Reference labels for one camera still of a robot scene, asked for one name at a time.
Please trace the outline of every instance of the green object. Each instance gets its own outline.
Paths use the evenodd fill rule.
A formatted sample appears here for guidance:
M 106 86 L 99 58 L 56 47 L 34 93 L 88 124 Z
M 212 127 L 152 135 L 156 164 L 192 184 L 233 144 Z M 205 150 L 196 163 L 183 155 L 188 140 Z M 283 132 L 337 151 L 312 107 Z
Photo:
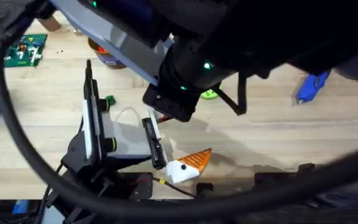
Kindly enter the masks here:
M 37 66 L 40 62 L 40 59 L 35 59 L 34 64 L 31 64 L 31 57 L 33 56 L 28 52 L 29 47 L 39 47 L 37 54 L 42 54 L 44 49 L 45 41 L 47 40 L 48 34 L 27 34 L 23 35 L 20 42 L 16 42 L 14 45 L 10 46 L 7 51 L 5 58 L 5 67 L 26 67 L 26 66 Z M 25 46 L 25 52 L 22 59 L 16 54 L 18 52 L 17 48 L 20 45 Z
M 209 64 L 208 62 L 206 62 L 206 63 L 204 64 L 204 68 L 207 69 L 207 70 L 209 70 L 209 69 L 212 68 L 212 66 L 211 66 L 211 64 Z
M 217 93 L 215 93 L 215 91 L 213 90 L 207 90 L 204 93 L 201 94 L 201 99 L 203 100 L 213 100 L 215 98 L 217 98 L 219 95 Z
M 108 108 L 117 103 L 116 99 L 112 95 L 106 96 L 105 99 L 108 103 Z

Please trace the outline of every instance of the blue object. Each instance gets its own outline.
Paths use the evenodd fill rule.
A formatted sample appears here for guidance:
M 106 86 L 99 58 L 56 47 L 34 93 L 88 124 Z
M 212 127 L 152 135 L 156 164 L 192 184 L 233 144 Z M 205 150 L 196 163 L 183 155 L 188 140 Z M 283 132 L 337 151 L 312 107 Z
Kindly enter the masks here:
M 299 89 L 298 94 L 296 95 L 298 104 L 312 101 L 317 95 L 318 91 L 326 83 L 330 72 L 331 71 L 327 71 L 318 75 L 309 74 Z
M 12 214 L 24 214 L 27 212 L 27 206 L 29 205 L 28 200 L 17 200 L 15 206 L 13 207 Z

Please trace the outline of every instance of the orange and white object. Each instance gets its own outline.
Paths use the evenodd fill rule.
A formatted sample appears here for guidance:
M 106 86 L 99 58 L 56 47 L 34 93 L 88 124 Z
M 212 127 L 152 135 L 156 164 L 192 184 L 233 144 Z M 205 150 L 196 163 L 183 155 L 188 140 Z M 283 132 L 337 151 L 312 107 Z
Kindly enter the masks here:
M 205 149 L 167 164 L 167 175 L 174 184 L 197 177 L 204 170 L 211 157 L 212 149 Z

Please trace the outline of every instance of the green led light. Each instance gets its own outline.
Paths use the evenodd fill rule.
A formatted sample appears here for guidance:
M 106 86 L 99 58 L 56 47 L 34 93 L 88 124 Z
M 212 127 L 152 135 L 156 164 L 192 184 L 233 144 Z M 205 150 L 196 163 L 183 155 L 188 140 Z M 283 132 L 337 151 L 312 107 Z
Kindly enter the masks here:
M 208 62 L 206 62 L 206 63 L 204 64 L 204 68 L 209 70 L 209 69 L 212 68 L 212 66 L 211 66 L 211 64 L 209 64 Z

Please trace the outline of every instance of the wooden surface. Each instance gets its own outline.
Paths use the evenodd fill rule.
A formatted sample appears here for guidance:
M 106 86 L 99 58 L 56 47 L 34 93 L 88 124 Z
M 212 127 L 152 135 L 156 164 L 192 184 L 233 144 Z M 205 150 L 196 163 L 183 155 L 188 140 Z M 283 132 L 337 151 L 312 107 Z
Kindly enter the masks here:
M 39 66 L 6 69 L 20 121 L 52 167 L 57 167 L 80 124 L 87 58 L 92 60 L 101 96 L 117 99 L 111 108 L 113 120 L 139 125 L 147 114 L 142 103 L 146 82 L 130 69 L 103 65 L 86 37 L 76 36 L 61 14 L 56 18 L 62 28 L 49 33 Z M 37 21 L 28 31 L 45 32 Z M 254 172 L 295 170 L 298 164 L 324 163 L 358 149 L 358 83 L 332 74 L 314 101 L 299 106 L 293 97 L 304 78 L 301 71 L 283 65 L 267 80 L 249 80 L 249 110 L 244 116 L 237 117 L 220 99 L 200 100 L 189 123 L 161 124 L 170 159 L 213 148 L 202 176 L 183 185 L 190 189 L 194 183 L 210 181 L 240 190 L 238 186 L 252 183 Z M 222 87 L 233 98 L 236 81 L 231 77 Z M 150 162 L 129 170 L 142 169 L 155 172 Z M 156 197 L 180 196 L 165 186 L 156 187 Z M 44 189 L 0 118 L 0 198 L 40 198 Z

